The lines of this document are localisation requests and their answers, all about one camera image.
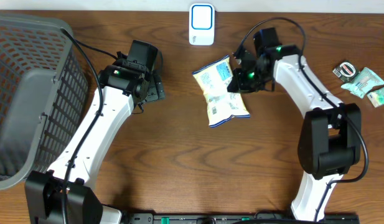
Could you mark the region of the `cream blue snack bag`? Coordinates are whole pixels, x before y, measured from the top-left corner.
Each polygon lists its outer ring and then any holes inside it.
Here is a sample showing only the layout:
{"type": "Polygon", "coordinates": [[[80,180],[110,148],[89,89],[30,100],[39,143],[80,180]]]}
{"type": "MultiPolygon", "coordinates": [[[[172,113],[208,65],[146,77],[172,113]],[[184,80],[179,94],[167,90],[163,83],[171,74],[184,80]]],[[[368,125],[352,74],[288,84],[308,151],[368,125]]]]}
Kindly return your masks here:
{"type": "Polygon", "coordinates": [[[203,91],[207,102],[210,128],[216,128],[232,118],[250,117],[241,94],[227,90],[233,78],[228,55],[192,72],[192,76],[203,91]]]}

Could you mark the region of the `dark green round-logo packet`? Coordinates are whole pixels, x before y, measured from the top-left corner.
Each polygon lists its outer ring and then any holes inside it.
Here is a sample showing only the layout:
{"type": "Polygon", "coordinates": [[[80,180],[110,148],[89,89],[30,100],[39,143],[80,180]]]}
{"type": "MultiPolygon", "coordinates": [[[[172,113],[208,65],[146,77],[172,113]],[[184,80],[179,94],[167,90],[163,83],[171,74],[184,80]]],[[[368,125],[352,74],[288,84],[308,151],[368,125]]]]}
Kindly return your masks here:
{"type": "Polygon", "coordinates": [[[360,73],[360,70],[349,60],[344,60],[333,69],[332,73],[344,83],[348,83],[360,73]]]}

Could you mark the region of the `mint green snack packet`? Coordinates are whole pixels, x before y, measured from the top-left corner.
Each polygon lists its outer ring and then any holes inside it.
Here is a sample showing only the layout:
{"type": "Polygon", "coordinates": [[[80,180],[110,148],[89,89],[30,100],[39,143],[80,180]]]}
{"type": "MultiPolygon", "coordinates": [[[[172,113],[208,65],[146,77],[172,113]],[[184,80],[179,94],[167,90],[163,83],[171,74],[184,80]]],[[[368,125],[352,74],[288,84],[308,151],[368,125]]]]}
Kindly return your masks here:
{"type": "Polygon", "coordinates": [[[380,85],[384,85],[384,81],[371,69],[365,67],[351,82],[343,84],[341,88],[363,99],[373,87],[380,85]]]}

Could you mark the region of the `green Kleenex tissue pack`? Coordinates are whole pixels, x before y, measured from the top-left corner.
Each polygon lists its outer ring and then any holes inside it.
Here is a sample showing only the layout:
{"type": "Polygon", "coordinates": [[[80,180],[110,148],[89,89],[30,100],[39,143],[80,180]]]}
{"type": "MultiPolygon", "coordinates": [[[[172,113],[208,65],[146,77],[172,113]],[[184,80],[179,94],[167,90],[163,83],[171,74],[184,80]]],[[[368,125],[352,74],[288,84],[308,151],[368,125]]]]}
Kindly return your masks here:
{"type": "Polygon", "coordinates": [[[384,87],[371,91],[367,97],[375,108],[384,105],[384,87]]]}

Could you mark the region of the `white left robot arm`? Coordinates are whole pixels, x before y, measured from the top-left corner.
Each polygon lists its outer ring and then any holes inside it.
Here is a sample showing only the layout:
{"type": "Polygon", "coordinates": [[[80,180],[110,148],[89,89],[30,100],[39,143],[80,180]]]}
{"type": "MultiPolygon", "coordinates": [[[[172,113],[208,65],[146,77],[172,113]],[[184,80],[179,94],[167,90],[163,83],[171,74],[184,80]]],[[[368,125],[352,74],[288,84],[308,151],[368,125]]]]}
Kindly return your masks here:
{"type": "Polygon", "coordinates": [[[136,106],[165,97],[161,68],[123,62],[99,72],[92,104],[75,135],[46,172],[33,171],[25,190],[31,223],[126,223],[93,189],[117,132],[136,106]]]}

